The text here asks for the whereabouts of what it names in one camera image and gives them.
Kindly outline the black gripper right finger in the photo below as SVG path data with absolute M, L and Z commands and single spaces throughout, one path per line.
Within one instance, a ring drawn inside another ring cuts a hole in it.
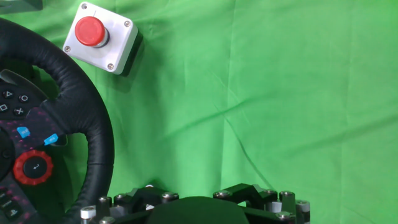
M 310 224 L 310 202 L 290 190 L 280 192 L 257 184 L 236 184 L 213 193 L 213 198 L 233 203 L 248 223 Z

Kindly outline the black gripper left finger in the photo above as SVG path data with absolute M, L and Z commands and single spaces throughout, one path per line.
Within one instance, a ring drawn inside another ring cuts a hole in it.
M 145 223 L 156 206 L 176 201 L 179 198 L 178 193 L 154 185 L 135 188 L 114 197 L 100 196 L 94 205 L 80 210 L 80 223 Z

